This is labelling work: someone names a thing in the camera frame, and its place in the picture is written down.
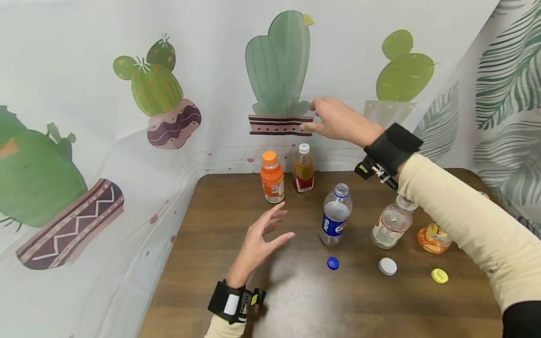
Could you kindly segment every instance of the green cactus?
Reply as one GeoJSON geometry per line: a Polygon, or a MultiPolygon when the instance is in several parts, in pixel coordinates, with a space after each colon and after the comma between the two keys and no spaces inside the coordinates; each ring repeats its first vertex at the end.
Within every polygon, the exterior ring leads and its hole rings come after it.
{"type": "Polygon", "coordinates": [[[169,43],[167,34],[162,34],[162,38],[150,47],[147,53],[147,62],[150,64],[159,64],[173,71],[175,69],[176,56],[175,49],[169,43]]]}
{"type": "Polygon", "coordinates": [[[413,37],[407,30],[391,33],[382,50],[391,60],[379,74],[376,94],[380,101],[409,102],[419,95],[432,78],[434,61],[424,54],[410,53],[413,37]]]}
{"type": "Polygon", "coordinates": [[[138,66],[130,56],[119,56],[113,62],[116,76],[123,80],[131,80],[137,74],[138,66]]]}
{"type": "Polygon", "coordinates": [[[0,212],[8,218],[0,222],[40,228],[86,193],[87,186],[71,161],[75,135],[60,137],[54,124],[44,135],[14,117],[0,109],[2,141],[8,138],[0,144],[0,212]]]}
{"type": "Polygon", "coordinates": [[[299,102],[308,68],[310,31],[308,15],[285,11],[274,19],[268,35],[256,36],[246,47],[246,68],[260,116],[302,116],[310,107],[299,102]]]}
{"type": "Polygon", "coordinates": [[[135,61],[129,56],[119,56],[113,61],[115,74],[131,81],[135,103],[146,115],[152,117],[175,108],[183,99],[182,88],[171,73],[175,67],[175,49],[163,35],[148,51],[148,58],[135,61]]]}
{"type": "Polygon", "coordinates": [[[183,99],[175,76],[162,65],[148,64],[144,59],[131,80],[131,92],[137,106],[150,117],[171,111],[183,99]]]}

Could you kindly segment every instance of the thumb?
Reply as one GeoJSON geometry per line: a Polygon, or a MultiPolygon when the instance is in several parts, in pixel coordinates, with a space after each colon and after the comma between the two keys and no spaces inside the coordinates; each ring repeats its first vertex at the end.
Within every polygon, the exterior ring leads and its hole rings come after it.
{"type": "Polygon", "coordinates": [[[302,131],[315,131],[320,134],[323,131],[323,125],[321,123],[306,122],[301,124],[302,131]]]}
{"type": "Polygon", "coordinates": [[[287,241],[295,237],[295,233],[286,233],[278,236],[274,241],[269,242],[270,252],[280,248],[282,245],[286,244],[287,241]]]}

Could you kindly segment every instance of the wooden table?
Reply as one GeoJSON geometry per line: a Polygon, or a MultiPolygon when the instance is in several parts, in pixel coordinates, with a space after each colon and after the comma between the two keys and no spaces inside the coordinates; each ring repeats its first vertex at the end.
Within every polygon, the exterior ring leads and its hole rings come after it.
{"type": "MultiPolygon", "coordinates": [[[[469,171],[451,172],[488,193],[469,171]]],[[[297,194],[286,174],[284,231],[297,236],[252,276],[248,288],[267,291],[266,309],[249,320],[244,337],[499,337],[499,308],[486,275],[454,244],[441,255],[423,251],[417,231],[430,218],[415,211],[413,226],[392,250],[377,248],[370,231],[383,208],[396,198],[377,179],[352,172],[316,173],[313,191],[297,194]],[[323,201],[337,183],[347,183],[353,212],[335,248],[318,238],[323,201]],[[330,255],[340,260],[332,271],[330,255]],[[378,269],[383,257],[398,272],[378,269]],[[447,284],[430,277],[443,268],[447,284]]],[[[224,278],[246,230],[272,204],[265,201],[258,174],[209,175],[197,184],[182,227],[148,309],[139,337],[202,338],[211,313],[210,296],[224,278]]]]}

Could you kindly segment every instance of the forearm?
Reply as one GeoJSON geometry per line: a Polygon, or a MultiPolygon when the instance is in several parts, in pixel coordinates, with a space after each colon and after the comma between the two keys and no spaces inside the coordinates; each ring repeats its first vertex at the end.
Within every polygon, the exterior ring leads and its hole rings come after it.
{"type": "Polygon", "coordinates": [[[506,211],[419,154],[401,168],[398,192],[487,273],[502,311],[541,300],[541,241],[506,211]]]}
{"type": "Polygon", "coordinates": [[[246,323],[229,324],[224,319],[214,315],[204,338],[240,338],[244,334],[246,323]]]}

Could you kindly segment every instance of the pepsi label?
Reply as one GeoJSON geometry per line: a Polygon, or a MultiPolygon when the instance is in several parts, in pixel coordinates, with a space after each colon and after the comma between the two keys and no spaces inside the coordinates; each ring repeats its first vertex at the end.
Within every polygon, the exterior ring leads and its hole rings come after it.
{"type": "Polygon", "coordinates": [[[343,222],[335,222],[331,220],[325,213],[323,213],[323,222],[321,224],[321,227],[323,228],[323,231],[329,235],[329,236],[340,236],[342,232],[344,232],[344,227],[346,226],[346,221],[343,222]]]}

